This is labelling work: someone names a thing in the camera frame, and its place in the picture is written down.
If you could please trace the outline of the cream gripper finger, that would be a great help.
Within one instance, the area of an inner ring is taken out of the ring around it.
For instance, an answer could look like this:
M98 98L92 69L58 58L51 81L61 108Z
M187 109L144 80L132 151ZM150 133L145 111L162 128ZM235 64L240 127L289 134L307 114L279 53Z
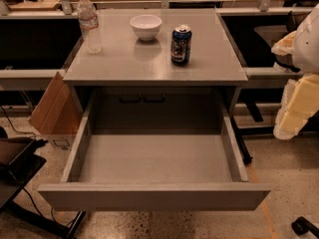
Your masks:
M319 111L319 75L306 74L286 84L273 134L278 139L291 139Z

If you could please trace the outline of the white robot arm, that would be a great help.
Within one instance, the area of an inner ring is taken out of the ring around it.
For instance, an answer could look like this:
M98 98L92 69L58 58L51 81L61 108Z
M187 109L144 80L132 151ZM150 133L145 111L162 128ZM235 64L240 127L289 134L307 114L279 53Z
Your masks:
M271 52L291 55L293 66L303 74L286 84L273 134L290 139L319 111L319 6L308 14L296 31L274 44Z

